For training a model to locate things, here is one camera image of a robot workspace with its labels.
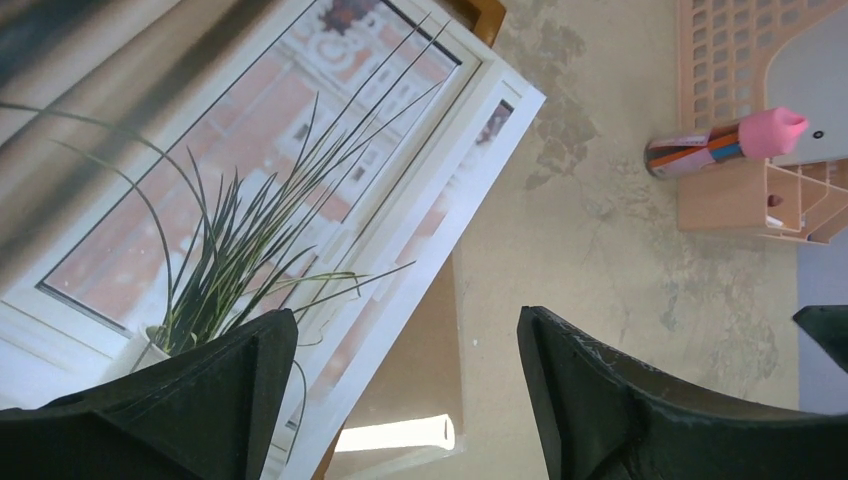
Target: brown curtain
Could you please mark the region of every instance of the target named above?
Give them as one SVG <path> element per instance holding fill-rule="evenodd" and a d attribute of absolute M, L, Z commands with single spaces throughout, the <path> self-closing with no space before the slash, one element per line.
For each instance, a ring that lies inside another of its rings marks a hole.
<path fill-rule="evenodd" d="M 215 59 L 237 45 L 276 1 L 105 2 L 87 10 L 72 28 L 65 26 L 62 41 L 16 68 L 0 84 L 0 100 L 50 106 L 155 137 L 192 90 L 214 74 Z M 0 11 L 3 28 L 25 17 L 27 2 L 20 3 L 18 11 Z M 0 110 L 0 292 L 51 248 L 113 179 L 51 139 L 119 166 L 143 151 L 95 126 Z"/>

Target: white flower pot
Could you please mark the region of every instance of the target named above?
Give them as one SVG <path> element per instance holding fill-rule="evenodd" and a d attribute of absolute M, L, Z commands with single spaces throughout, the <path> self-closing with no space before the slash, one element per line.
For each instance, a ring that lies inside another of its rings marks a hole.
<path fill-rule="evenodd" d="M 112 360 L 112 363 L 103 372 L 100 383 L 111 382 L 170 358 L 170 355 L 150 341 L 150 335 L 154 335 L 157 328 L 159 327 L 141 328 L 136 332 L 124 349 L 121 350 L 121 353 Z"/>

